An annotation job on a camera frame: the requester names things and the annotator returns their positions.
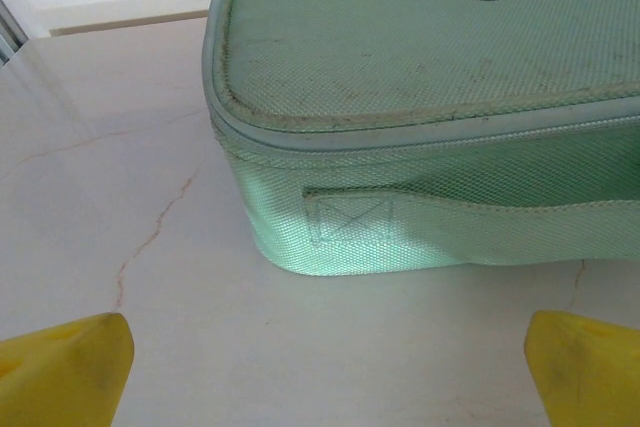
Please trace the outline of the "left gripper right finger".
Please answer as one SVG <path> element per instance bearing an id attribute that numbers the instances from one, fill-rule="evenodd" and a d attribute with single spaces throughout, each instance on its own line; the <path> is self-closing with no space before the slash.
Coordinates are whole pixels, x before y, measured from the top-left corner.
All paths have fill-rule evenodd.
<path id="1" fill-rule="evenodd" d="M 560 311 L 538 311 L 524 354 L 552 426 L 639 424 L 639 331 Z"/>

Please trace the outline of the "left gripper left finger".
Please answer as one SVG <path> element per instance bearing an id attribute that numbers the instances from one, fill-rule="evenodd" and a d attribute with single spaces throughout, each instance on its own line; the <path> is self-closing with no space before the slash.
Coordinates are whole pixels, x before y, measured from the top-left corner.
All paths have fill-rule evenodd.
<path id="1" fill-rule="evenodd" d="M 3 426 L 109 426 L 134 359 L 125 317 L 103 313 L 1 342 Z"/>

